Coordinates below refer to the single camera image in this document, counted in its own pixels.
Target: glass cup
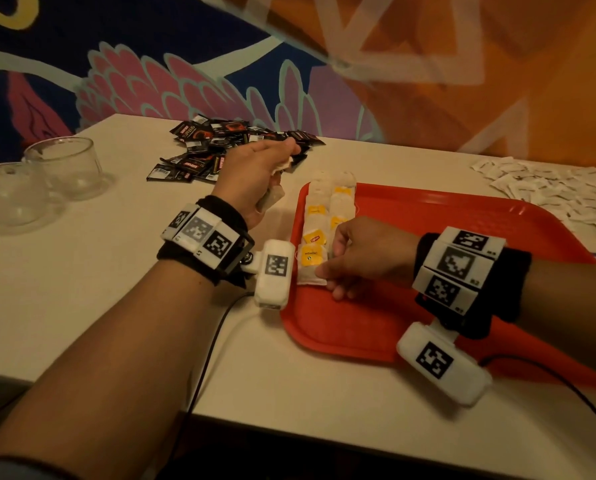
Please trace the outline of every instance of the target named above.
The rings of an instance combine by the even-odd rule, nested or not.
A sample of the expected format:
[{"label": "glass cup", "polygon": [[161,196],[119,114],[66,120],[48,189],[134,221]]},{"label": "glass cup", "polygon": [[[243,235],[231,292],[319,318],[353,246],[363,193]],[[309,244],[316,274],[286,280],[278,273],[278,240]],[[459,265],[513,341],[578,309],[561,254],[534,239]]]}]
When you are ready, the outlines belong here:
[{"label": "glass cup", "polygon": [[89,138],[67,136],[30,145],[24,160],[37,165],[50,188],[71,200],[86,200],[103,193],[107,182]]},{"label": "glass cup", "polygon": [[0,163],[0,225],[29,224],[48,208],[49,188],[37,168],[24,162]]}]

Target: forearm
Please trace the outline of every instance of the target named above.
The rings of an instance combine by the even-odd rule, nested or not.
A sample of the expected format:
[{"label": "forearm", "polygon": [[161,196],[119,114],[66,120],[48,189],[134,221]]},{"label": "forearm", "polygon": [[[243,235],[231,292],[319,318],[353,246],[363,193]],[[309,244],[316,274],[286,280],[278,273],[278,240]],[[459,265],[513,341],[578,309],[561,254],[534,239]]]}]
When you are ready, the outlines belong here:
[{"label": "forearm", "polygon": [[596,370],[596,265],[534,261],[517,325]]},{"label": "forearm", "polygon": [[0,429],[0,454],[84,478],[139,474],[184,401],[212,292],[188,267],[158,262],[30,389]]}]

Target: red tray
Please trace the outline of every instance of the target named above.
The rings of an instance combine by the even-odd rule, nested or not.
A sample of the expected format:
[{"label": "red tray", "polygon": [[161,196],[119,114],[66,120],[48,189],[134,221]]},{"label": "red tray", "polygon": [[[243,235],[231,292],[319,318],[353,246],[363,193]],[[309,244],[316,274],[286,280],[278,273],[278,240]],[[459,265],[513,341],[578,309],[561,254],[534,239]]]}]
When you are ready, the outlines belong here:
[{"label": "red tray", "polygon": [[[302,187],[293,222],[291,241],[296,246],[302,237],[308,189],[308,184]],[[596,263],[556,217],[518,200],[358,184],[356,204],[359,215],[418,235],[442,232],[446,226],[454,226],[504,237],[510,247],[531,251],[536,258]],[[402,334],[411,322],[432,320],[428,312],[414,303],[414,290],[380,282],[362,299],[335,302],[324,287],[296,286],[296,268],[293,266],[289,303],[280,315],[289,335],[308,349],[356,359],[402,363],[396,352],[396,343]],[[522,355],[565,374],[576,384],[596,387],[596,372],[499,319],[494,319],[491,334],[486,339],[460,337],[456,345],[478,360],[494,353]],[[553,381],[539,369],[515,361],[494,362],[489,370],[499,376]]]}]

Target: hand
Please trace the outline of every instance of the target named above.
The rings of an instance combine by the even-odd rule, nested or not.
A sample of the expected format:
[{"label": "hand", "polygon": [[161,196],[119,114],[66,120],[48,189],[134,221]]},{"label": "hand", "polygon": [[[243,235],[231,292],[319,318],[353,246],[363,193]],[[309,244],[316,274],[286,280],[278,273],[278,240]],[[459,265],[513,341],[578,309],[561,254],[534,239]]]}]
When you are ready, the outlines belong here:
[{"label": "hand", "polygon": [[353,299],[368,283],[387,280],[410,287],[420,238],[369,217],[343,222],[333,238],[334,257],[316,269],[333,298]]},{"label": "hand", "polygon": [[273,171],[300,151],[293,138],[264,139],[232,148],[227,152],[212,194],[231,204],[248,228],[254,228],[264,217],[255,204],[268,188],[280,185],[280,174],[274,175]]}]

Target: yellow tea bag tag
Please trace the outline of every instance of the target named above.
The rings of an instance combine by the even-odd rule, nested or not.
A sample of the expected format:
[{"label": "yellow tea bag tag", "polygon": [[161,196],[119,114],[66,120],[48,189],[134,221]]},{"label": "yellow tea bag tag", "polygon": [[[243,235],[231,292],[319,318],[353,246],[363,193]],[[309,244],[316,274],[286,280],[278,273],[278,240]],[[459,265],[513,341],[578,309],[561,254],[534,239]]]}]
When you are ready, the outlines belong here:
[{"label": "yellow tea bag tag", "polygon": [[304,244],[301,249],[302,266],[318,266],[322,263],[322,250],[319,244]]},{"label": "yellow tea bag tag", "polygon": [[354,196],[354,194],[352,193],[351,187],[336,187],[334,189],[334,193],[347,194],[350,197]]},{"label": "yellow tea bag tag", "polygon": [[307,207],[307,214],[322,214],[325,216],[327,215],[327,209],[324,205],[310,205]]},{"label": "yellow tea bag tag", "polygon": [[327,243],[327,238],[325,233],[322,232],[320,229],[315,230],[314,232],[310,232],[302,236],[304,242],[307,244],[321,244],[324,245]]},{"label": "yellow tea bag tag", "polygon": [[331,217],[331,230],[334,230],[338,225],[342,224],[343,222],[347,222],[348,219],[344,217]]}]

